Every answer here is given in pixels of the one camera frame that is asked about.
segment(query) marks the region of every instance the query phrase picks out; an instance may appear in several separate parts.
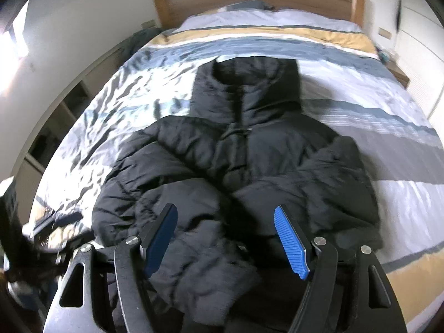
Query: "blue rubber pad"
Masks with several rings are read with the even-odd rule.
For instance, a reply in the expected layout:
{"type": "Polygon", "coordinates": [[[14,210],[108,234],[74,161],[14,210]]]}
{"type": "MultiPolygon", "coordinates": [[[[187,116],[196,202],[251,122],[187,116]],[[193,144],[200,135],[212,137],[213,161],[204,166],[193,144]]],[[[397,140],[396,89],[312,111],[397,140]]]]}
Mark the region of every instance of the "blue rubber pad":
{"type": "Polygon", "coordinates": [[[274,226],[292,270],[299,274],[302,280],[305,280],[310,271],[307,265],[306,249],[280,206],[274,210],[274,226]]]}

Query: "yellow fabric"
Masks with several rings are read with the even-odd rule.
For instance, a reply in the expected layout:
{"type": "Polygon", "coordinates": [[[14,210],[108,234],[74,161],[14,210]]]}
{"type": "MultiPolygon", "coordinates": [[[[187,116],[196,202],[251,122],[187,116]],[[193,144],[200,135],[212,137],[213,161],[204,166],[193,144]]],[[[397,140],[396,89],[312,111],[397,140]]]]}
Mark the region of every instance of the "yellow fabric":
{"type": "Polygon", "coordinates": [[[387,274],[408,323],[444,291],[444,249],[387,274]]]}
{"type": "Polygon", "coordinates": [[[158,35],[149,43],[150,45],[169,45],[179,42],[186,42],[193,39],[201,39],[203,37],[226,35],[226,34],[285,34],[295,35],[299,37],[305,37],[307,39],[322,42],[331,43],[341,46],[343,48],[354,49],[369,54],[377,54],[375,46],[371,40],[362,33],[352,32],[338,32],[338,31],[325,31],[310,29],[306,27],[241,27],[231,28],[223,27],[220,29],[210,30],[190,30],[183,31],[171,36],[158,35]]]}

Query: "black puffer jacket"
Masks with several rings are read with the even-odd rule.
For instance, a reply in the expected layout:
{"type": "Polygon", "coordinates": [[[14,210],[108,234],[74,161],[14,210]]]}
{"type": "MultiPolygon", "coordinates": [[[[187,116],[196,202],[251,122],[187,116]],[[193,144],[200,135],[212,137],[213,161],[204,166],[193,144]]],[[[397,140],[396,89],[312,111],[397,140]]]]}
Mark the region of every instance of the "black puffer jacket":
{"type": "Polygon", "coordinates": [[[135,133],[93,211],[106,246],[138,234],[166,203],[178,226],[160,270],[160,296],[189,319],[223,325],[259,282],[288,267],[274,228],[286,204],[308,238],[343,248],[381,245],[374,191],[352,138],[301,113],[294,60],[238,57],[197,72],[189,116],[135,133]]]}

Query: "wooden bedside table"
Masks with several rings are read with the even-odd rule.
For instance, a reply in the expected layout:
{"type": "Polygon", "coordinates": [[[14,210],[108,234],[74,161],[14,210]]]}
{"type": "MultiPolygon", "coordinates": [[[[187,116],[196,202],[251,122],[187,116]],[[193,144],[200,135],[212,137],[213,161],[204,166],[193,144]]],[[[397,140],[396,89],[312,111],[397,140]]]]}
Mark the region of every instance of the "wooden bedside table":
{"type": "Polygon", "coordinates": [[[401,85],[406,89],[408,83],[410,82],[410,79],[406,74],[404,74],[404,72],[398,67],[398,65],[393,61],[389,61],[387,62],[387,65],[385,67],[394,75],[396,80],[398,80],[401,83],[401,85]]]}

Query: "metal screw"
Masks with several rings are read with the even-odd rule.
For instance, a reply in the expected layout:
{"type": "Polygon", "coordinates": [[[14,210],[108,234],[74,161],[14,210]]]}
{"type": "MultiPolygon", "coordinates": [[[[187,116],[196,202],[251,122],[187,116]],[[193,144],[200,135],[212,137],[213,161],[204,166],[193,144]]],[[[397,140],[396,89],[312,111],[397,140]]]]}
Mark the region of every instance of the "metal screw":
{"type": "Polygon", "coordinates": [[[133,246],[138,242],[138,238],[135,235],[128,237],[125,241],[129,246],[133,246]]]}
{"type": "Polygon", "coordinates": [[[369,246],[362,246],[361,252],[363,252],[364,254],[370,254],[372,252],[372,248],[370,248],[369,246]]]}
{"type": "Polygon", "coordinates": [[[324,246],[325,244],[327,244],[327,240],[324,237],[316,237],[314,239],[314,243],[317,246],[324,246]]]}
{"type": "Polygon", "coordinates": [[[83,244],[83,245],[80,247],[80,251],[81,251],[82,253],[89,252],[91,249],[92,249],[92,245],[89,244],[89,243],[87,243],[87,244],[83,244]]]}

